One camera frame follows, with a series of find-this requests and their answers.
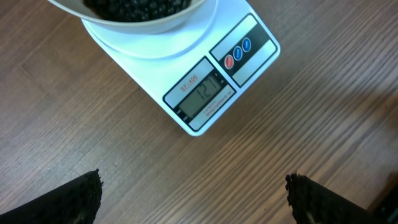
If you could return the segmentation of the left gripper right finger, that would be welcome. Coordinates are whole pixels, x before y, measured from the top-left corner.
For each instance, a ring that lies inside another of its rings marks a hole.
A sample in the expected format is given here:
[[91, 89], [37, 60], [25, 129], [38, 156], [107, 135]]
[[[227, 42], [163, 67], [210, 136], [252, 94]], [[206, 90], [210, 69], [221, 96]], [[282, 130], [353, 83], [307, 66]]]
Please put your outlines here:
[[299, 224], [387, 223], [326, 187], [298, 173], [285, 177], [288, 206]]

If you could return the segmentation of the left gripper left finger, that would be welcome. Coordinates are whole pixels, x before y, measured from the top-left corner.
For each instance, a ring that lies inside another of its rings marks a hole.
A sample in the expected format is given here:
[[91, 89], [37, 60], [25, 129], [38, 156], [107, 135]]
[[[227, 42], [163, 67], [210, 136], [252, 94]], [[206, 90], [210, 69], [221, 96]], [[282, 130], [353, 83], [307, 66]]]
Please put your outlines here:
[[101, 206], [99, 170], [76, 179], [1, 215], [2, 224], [93, 223]]

